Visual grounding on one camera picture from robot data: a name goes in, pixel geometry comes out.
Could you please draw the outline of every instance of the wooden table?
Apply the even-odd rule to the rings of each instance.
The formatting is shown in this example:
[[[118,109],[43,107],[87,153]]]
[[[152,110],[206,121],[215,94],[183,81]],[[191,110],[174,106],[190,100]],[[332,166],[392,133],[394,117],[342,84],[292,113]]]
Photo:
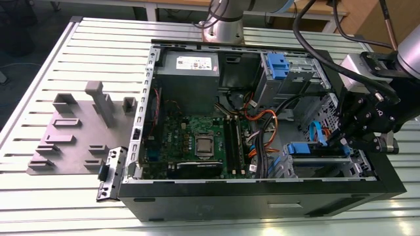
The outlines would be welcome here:
[[[148,21],[158,21],[158,9],[178,9],[178,10],[191,10],[191,11],[208,11],[208,5],[211,0],[60,0],[62,2],[76,2],[76,3],[91,3],[103,5],[122,5],[144,7],[147,11]],[[308,0],[300,0],[298,5],[298,12],[307,5]],[[334,9],[326,5],[327,0],[319,0],[314,4],[312,8],[304,15],[304,19],[311,20],[324,20],[328,21],[323,32],[334,33],[336,30],[336,23],[334,19]],[[342,21],[343,17],[348,14],[347,9],[339,4],[339,19]],[[266,13],[256,11],[246,11],[247,15],[260,15],[267,17],[294,17],[295,6],[283,13]]]

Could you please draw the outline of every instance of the ram slot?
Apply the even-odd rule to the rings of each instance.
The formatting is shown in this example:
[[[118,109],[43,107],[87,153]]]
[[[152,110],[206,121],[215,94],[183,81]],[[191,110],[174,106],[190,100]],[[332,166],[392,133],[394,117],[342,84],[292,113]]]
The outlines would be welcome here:
[[[235,170],[231,118],[226,118],[223,120],[223,131],[224,131],[226,161],[227,161],[228,172],[231,173]]]
[[[242,155],[240,155],[240,133],[239,133],[239,123],[235,119],[231,120],[231,135],[232,135],[232,150],[234,150],[234,169],[239,173],[242,169]]]

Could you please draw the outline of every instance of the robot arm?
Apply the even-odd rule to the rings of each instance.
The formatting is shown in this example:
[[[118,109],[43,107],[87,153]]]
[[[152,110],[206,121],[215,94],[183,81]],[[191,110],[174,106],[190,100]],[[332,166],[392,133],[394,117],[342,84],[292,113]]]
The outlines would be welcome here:
[[[286,11],[294,0],[212,0],[208,19],[200,22],[207,42],[242,44],[244,11]]]

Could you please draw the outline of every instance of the sticker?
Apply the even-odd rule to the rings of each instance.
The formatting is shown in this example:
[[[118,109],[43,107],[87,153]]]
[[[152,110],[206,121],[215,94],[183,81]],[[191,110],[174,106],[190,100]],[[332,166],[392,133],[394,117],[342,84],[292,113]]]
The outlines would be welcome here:
[[[256,107],[256,102],[254,100],[250,101],[250,104]]]
[[[256,172],[256,165],[250,165],[250,171]]]
[[[178,57],[176,69],[179,70],[212,70],[211,58]]]

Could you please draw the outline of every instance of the side panel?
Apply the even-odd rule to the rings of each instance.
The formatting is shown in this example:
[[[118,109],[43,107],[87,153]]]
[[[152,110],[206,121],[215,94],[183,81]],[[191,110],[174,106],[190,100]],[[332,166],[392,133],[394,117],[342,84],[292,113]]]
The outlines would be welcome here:
[[[266,219],[336,215],[380,194],[120,198],[140,221]]]

